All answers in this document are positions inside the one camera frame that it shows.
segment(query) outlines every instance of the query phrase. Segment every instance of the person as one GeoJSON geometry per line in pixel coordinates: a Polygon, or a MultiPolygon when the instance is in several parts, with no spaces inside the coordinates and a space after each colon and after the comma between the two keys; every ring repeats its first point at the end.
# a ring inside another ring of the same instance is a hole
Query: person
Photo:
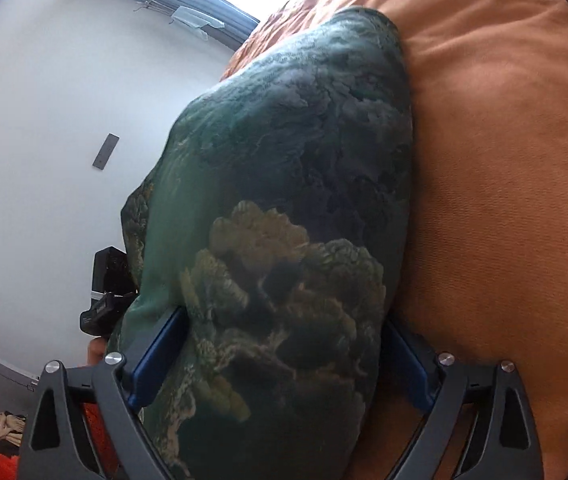
{"type": "Polygon", "coordinates": [[[26,417],[10,412],[0,413],[0,453],[7,457],[19,455],[26,417]]]}

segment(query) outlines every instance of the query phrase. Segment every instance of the silver screw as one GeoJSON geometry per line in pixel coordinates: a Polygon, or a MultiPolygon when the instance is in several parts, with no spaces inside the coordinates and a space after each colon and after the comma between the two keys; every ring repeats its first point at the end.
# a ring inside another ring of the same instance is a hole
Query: silver screw
{"type": "Polygon", "coordinates": [[[450,366],[455,362],[455,356],[449,352],[442,352],[438,355],[438,361],[442,366],[450,366]]]}
{"type": "Polygon", "coordinates": [[[124,356],[119,352],[110,352],[110,354],[104,357],[104,361],[106,361],[107,365],[118,365],[123,358],[124,356]]]}
{"type": "Polygon", "coordinates": [[[507,374],[515,371],[515,363],[513,361],[502,361],[502,370],[504,370],[507,374]]]}
{"type": "Polygon", "coordinates": [[[46,363],[44,370],[46,370],[49,374],[54,374],[57,370],[59,370],[59,368],[61,368],[59,361],[51,361],[46,363]]]}

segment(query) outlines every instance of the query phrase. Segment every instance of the gray rectangular plate on wall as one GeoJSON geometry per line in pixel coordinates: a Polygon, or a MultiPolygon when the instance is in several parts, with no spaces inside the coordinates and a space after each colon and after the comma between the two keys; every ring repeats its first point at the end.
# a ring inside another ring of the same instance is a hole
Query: gray rectangular plate on wall
{"type": "Polygon", "coordinates": [[[95,162],[93,162],[93,166],[95,166],[95,168],[103,170],[106,167],[106,163],[108,162],[111,153],[113,153],[118,140],[119,137],[116,135],[108,134],[108,137],[106,137],[106,140],[101,145],[99,153],[97,153],[97,156],[95,157],[95,162]]]}

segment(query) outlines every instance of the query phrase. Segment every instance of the wall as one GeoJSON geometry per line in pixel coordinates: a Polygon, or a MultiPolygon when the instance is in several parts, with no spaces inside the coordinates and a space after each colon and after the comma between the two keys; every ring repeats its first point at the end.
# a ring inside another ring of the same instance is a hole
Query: wall
{"type": "Polygon", "coordinates": [[[0,360],[83,364],[92,259],[232,52],[132,0],[0,0],[0,360]],[[108,133],[104,171],[91,167],[108,133]]]}

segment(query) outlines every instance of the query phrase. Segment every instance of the beige scarf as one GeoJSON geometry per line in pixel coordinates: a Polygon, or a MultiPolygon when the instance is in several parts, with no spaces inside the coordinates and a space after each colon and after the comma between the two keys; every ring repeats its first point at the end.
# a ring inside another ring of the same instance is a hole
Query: beige scarf
{"type": "Polygon", "coordinates": [[[21,446],[25,421],[15,415],[0,413],[0,440],[6,440],[14,446],[21,446]]]}

